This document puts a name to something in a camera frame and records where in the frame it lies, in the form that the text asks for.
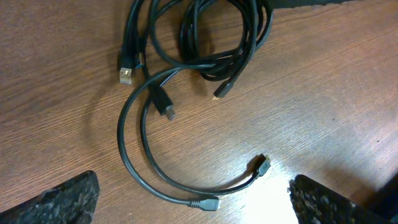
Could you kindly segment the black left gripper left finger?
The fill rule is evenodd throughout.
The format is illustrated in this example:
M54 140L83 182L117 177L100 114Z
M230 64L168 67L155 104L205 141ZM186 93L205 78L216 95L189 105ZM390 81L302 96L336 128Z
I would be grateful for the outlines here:
M90 224L94 219L99 196L97 175L94 171L87 170L1 212L1 224Z

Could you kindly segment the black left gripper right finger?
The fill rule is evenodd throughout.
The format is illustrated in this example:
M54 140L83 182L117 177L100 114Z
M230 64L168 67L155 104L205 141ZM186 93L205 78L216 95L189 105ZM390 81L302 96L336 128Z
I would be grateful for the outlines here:
M289 194L299 224L392 223L306 175L289 181Z

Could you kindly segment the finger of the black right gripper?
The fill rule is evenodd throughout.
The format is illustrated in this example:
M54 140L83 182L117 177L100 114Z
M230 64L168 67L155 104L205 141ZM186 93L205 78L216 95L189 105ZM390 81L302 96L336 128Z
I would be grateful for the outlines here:
M302 6L326 6L327 4L341 4L352 0L268 0L273 9L287 9Z

